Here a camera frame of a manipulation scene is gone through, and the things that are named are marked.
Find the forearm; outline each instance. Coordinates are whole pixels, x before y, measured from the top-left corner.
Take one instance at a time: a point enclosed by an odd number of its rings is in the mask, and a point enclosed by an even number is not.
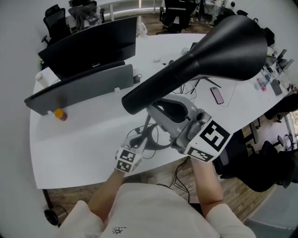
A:
[[[123,183],[124,173],[114,170],[103,186],[94,194],[89,201],[89,209],[103,222],[113,206],[116,194]]]
[[[206,217],[208,212],[216,205],[223,203],[224,193],[213,170],[212,163],[200,162],[191,159],[195,175],[196,192]]]

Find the black funnel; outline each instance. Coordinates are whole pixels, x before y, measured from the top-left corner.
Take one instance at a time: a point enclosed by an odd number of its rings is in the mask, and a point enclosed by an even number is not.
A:
[[[258,24],[245,16],[230,16],[186,55],[125,95],[122,104],[136,114],[198,75],[251,79],[260,72],[266,57],[267,41]]]

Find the white desk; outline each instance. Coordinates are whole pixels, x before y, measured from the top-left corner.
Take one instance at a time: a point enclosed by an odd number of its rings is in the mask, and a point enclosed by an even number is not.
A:
[[[198,42],[202,34],[169,34],[138,38],[136,54],[126,60],[143,76],[141,81],[164,68],[163,63],[179,57],[181,49],[190,48]],[[160,63],[153,63],[161,57]],[[57,77],[50,69],[43,71],[44,76],[54,82]],[[235,81],[215,79],[226,106],[235,88]],[[228,107],[216,104],[210,88],[212,84],[201,80],[196,87],[196,106],[205,109],[213,117],[220,118],[220,123],[228,125],[235,132],[262,115],[286,94],[276,97],[272,88],[267,91],[255,90],[253,79],[237,82],[237,86]],[[35,84],[34,93],[41,86]],[[122,90],[120,95],[105,94],[65,109],[68,119],[61,122],[53,116],[40,116],[31,111],[30,147],[34,177],[38,188],[63,188],[95,184],[105,181],[114,169],[115,152],[127,133],[137,126],[142,126],[146,111],[137,115],[128,114],[121,104],[121,98],[132,88]],[[168,144],[169,135],[160,132],[160,144]],[[150,157],[152,152],[145,152]],[[168,148],[157,151],[152,159],[144,159],[134,173],[147,171],[182,158],[176,150]]]

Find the white shirt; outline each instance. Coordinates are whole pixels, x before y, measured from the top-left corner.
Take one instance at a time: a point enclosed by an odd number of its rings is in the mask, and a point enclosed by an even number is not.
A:
[[[206,219],[173,190],[150,184],[123,184],[108,225],[79,201],[57,238],[255,238],[226,204]]]

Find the gray desk divider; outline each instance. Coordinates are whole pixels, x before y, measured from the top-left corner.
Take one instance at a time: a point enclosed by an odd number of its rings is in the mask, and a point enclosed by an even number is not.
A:
[[[78,102],[82,102],[103,94],[111,93],[115,88],[120,89],[134,85],[132,65],[123,65],[99,71],[82,78],[64,83],[57,83],[55,87],[45,92],[38,92],[25,99],[26,106],[40,115],[47,115]]]

